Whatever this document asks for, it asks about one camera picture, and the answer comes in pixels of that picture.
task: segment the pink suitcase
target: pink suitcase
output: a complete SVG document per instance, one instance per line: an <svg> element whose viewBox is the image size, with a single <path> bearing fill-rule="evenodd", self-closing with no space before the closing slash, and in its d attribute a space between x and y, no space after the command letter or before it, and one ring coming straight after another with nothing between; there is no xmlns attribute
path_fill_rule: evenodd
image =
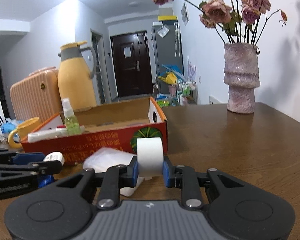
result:
<svg viewBox="0 0 300 240"><path fill-rule="evenodd" d="M31 73L10 88L13 110L17 120L40 117L44 122L62 111L58 88L58 70L48 67Z"/></svg>

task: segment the cardboard box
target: cardboard box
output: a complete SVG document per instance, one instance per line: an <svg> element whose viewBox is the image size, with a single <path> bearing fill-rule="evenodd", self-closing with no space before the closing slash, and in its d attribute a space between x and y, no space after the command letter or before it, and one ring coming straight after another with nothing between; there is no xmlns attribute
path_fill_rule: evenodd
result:
<svg viewBox="0 0 300 240"><path fill-rule="evenodd" d="M152 97L127 100L75 111L79 124L85 126L81 135L29 143L22 140L25 152L62 152L65 163L83 162L101 147L135 153L137 138L161 137L167 152L167 118ZM34 131L56 128L64 120L56 114Z"/></svg>

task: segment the pumpkin picture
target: pumpkin picture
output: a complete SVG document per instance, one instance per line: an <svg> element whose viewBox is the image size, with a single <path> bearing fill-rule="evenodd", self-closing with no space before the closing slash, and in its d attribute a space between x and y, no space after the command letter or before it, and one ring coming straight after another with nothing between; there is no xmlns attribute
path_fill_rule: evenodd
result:
<svg viewBox="0 0 300 240"><path fill-rule="evenodd" d="M130 141L131 147L135 153L137 153L137 139L138 138L153 138L160 137L162 139L162 133L159 129L154 127L144 127L133 134Z"/></svg>

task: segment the bottle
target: bottle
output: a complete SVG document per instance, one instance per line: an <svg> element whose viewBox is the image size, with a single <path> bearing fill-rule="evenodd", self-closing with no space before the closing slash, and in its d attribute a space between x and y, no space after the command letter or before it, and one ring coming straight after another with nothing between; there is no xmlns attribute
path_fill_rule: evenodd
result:
<svg viewBox="0 0 300 240"><path fill-rule="evenodd" d="M77 117L74 115L69 98L62 100L62 106L63 114L65 115L65 126L69 135L81 134L80 125Z"/></svg>

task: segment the clear spray bottle cap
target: clear spray bottle cap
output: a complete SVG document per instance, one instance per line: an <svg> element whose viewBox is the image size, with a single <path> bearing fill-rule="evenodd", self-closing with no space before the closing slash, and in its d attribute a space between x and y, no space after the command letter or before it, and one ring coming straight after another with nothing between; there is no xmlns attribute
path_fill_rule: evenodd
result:
<svg viewBox="0 0 300 240"><path fill-rule="evenodd" d="M65 118L71 117L74 115L73 109L70 105L69 98L63 98L62 107L63 107L63 114L65 115Z"/></svg>

